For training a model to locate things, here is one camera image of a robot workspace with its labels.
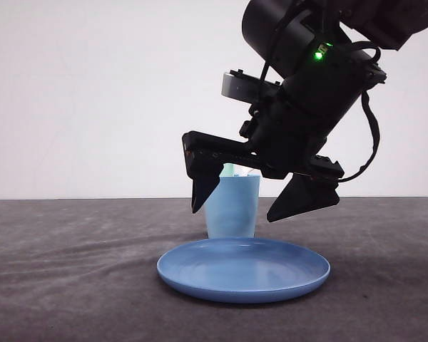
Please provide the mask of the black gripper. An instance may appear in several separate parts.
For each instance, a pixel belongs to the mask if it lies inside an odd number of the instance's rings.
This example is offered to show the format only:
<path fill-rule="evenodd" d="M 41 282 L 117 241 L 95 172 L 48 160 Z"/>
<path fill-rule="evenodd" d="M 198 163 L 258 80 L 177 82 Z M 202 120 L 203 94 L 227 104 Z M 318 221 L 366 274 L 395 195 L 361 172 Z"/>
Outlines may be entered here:
<path fill-rule="evenodd" d="M 338 162 L 317 154 L 326 134 L 310 127 L 289 100 L 250 105 L 250 119 L 240 128 L 244 142 L 197 131 L 183 134 L 185 167 L 193 180 L 192 213 L 203 206 L 220 183 L 225 163 L 258 169 L 271 179 L 297 173 L 268 210 L 269 222 L 338 204 L 337 182 L 311 178 L 336 181 L 344 175 Z"/>

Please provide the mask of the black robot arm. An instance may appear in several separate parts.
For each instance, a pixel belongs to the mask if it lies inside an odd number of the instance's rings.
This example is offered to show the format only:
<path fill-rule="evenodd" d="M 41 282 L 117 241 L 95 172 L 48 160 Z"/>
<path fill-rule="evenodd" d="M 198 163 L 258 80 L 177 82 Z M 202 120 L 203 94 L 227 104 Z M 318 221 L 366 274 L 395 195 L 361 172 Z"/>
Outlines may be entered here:
<path fill-rule="evenodd" d="M 384 83 L 382 50 L 398 50 L 428 28 L 428 1 L 251 1 L 242 20 L 246 42 L 281 82 L 242 71 L 223 76 L 221 93 L 250 104 L 241 141 L 190 131 L 182 137 L 197 212 L 218 186 L 224 164 L 261 171 L 288 184 L 267 213 L 280 219 L 335 205 L 348 180 L 320 155 L 327 136 L 360 100 L 378 147 L 368 92 Z"/>

